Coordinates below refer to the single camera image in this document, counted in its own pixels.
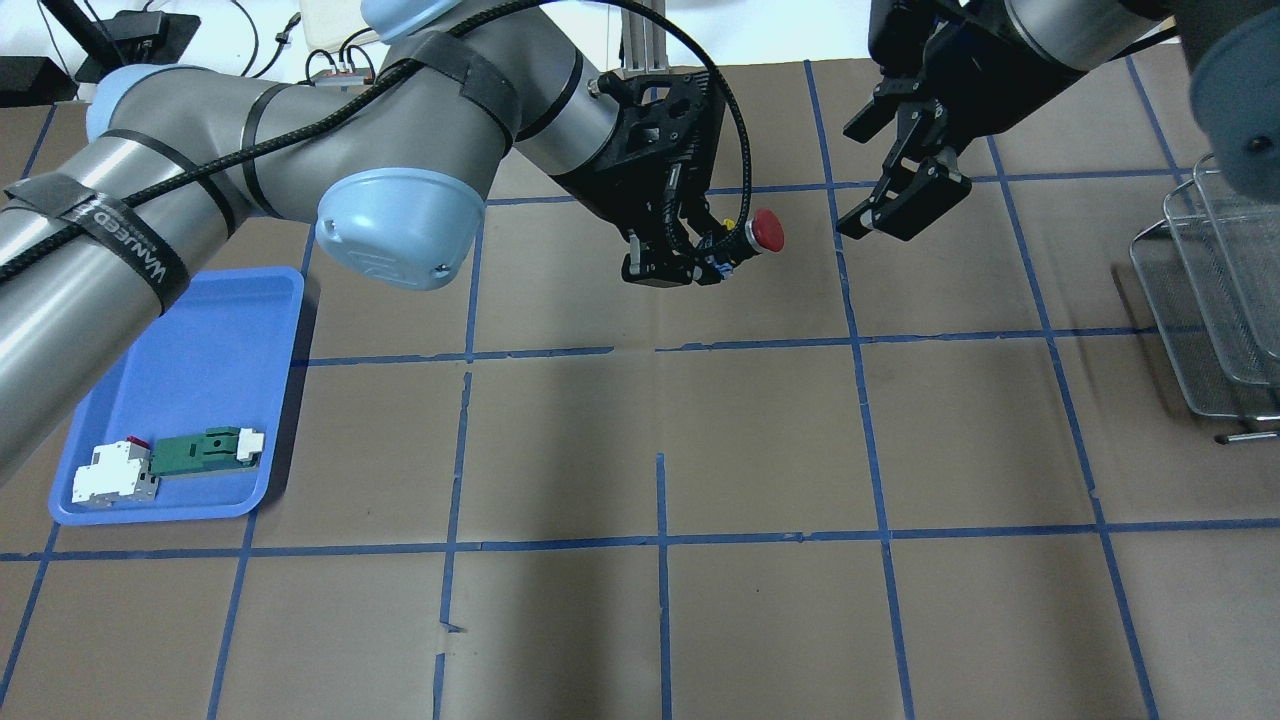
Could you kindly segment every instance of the velcro strap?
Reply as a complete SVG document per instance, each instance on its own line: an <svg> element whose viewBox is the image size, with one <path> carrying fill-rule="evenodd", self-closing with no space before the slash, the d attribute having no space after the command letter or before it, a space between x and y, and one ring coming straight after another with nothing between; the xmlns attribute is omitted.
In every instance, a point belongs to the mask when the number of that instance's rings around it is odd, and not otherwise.
<svg viewBox="0 0 1280 720"><path fill-rule="evenodd" d="M461 85L461 95L502 127L507 149L511 149L520 132L520 96L498 65L447 32L425 33L422 44L408 58Z"/></svg>
<svg viewBox="0 0 1280 720"><path fill-rule="evenodd" d="M132 208L84 187L74 178L50 173L12 184L5 195L47 217L78 225L133 268L160 300L161 314L191 284L182 258Z"/></svg>

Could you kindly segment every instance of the green electronic component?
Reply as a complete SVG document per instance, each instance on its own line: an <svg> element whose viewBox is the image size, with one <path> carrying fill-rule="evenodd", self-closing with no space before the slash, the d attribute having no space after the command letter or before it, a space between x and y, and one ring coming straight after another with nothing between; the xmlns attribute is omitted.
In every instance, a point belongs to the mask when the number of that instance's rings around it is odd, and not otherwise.
<svg viewBox="0 0 1280 720"><path fill-rule="evenodd" d="M161 478L244 470L257 464L264 436L252 428L209 428L204 434L156 441L151 474Z"/></svg>

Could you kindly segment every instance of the light blue joint cap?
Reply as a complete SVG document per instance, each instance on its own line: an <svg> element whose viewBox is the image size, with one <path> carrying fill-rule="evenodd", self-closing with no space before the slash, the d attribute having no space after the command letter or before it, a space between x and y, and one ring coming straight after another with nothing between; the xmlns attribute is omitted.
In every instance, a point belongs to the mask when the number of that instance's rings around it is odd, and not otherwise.
<svg viewBox="0 0 1280 720"><path fill-rule="evenodd" d="M179 68L206 69L196 65L124 65L123 68L111 70L97 83L93 104L88 106L88 111L84 114L84 133L88 136L88 141L93 142L110 129L111 115L115 114L115 108L120 104L120 100L124 100L124 95L133 90L133 86L156 73L177 70Z"/></svg>
<svg viewBox="0 0 1280 720"><path fill-rule="evenodd" d="M360 14L390 45L457 8L462 0L360 0Z"/></svg>
<svg viewBox="0 0 1280 720"><path fill-rule="evenodd" d="M316 240L338 263L397 287L436 290L466 260L484 199L443 173L378 168L335 182L316 218Z"/></svg>

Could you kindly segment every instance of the robotic arm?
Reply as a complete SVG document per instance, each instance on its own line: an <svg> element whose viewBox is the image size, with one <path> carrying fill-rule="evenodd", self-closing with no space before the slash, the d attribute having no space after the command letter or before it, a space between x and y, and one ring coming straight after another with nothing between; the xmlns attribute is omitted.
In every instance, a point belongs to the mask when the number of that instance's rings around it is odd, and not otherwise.
<svg viewBox="0 0 1280 720"><path fill-rule="evenodd" d="M745 127L719 70L657 13L604 1L648 13L707 70L599 76L545 14L518 12L538 0L366 0L392 49L355 100L180 65L105 78L92 142L0 210L0 483L253 214L314 224L361 274L438 288L517 146L618 228L627 282L712 284L781 250L771 213L746 220ZM705 200L726 106L748 168L736 224Z"/></svg>
<svg viewBox="0 0 1280 720"><path fill-rule="evenodd" d="M847 126L867 142L896 120L870 197L840 220L910 240L972 183L957 155L1005 132L1172 14L1192 108L1242 192L1280 200L1280 0L873 0L884 79Z"/></svg>

